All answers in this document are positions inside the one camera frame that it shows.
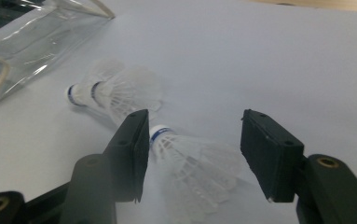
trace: clear plastic bag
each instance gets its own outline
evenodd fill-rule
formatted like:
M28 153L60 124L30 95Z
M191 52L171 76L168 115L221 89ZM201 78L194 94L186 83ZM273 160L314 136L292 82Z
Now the clear plastic bag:
M99 0L0 0L0 100L113 18Z

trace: shuttlecock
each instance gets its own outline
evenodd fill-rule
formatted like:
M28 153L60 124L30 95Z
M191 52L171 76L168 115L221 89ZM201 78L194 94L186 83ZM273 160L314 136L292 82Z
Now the shuttlecock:
M167 126L150 130L169 221L204 221L229 199L243 166L240 151L227 144L177 135Z
M116 125L141 109L148 109L149 118L153 119L161 107L161 89L156 75L141 66L124 69L117 61L99 63L64 95L72 105L85 105L108 114Z

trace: transparent pouch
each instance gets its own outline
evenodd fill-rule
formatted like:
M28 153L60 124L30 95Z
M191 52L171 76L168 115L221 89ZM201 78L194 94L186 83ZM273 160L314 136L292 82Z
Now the transparent pouch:
M0 100L113 18L99 0L0 0Z

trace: white surface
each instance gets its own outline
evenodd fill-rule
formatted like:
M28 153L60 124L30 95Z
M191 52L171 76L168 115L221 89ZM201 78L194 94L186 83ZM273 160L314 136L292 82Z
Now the white surface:
M151 126L238 146L251 108L293 133L307 156L337 157L357 175L357 12L235 0L106 4L117 17L104 30L0 103L0 191L31 200L68 181L78 159L103 151L117 127L62 97L102 57L159 75L164 105ZM166 223L155 169L151 157L143 200L120 203L119 224ZM247 182L208 223L297 223L294 204L268 203L243 173Z

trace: shuttlecock feather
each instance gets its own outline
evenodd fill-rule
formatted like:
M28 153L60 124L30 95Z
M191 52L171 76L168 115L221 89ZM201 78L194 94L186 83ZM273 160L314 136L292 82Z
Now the shuttlecock feather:
M124 69L116 61L99 63L81 83L68 88L65 96L73 105L86 105L108 114L116 125L141 109L148 109L153 119L161 107L156 75L141 66Z
M227 144L175 134L166 126L151 129L151 148L161 172L169 220L202 222L218 210L237 185L243 161Z

